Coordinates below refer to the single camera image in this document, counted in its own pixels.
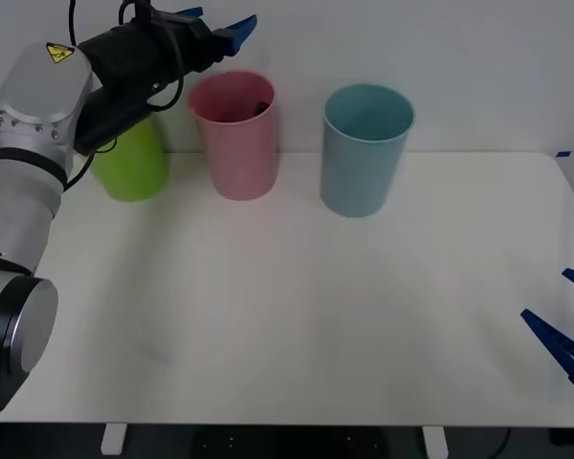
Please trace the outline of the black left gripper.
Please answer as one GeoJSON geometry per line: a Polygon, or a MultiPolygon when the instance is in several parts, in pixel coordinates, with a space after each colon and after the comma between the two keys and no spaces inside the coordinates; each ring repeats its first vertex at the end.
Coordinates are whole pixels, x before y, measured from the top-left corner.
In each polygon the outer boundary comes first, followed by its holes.
{"type": "Polygon", "coordinates": [[[210,28],[202,7],[182,11],[154,11],[149,32],[151,67],[148,81],[175,81],[189,73],[202,73],[224,57],[234,57],[257,25],[255,14],[226,28],[210,28]]]}

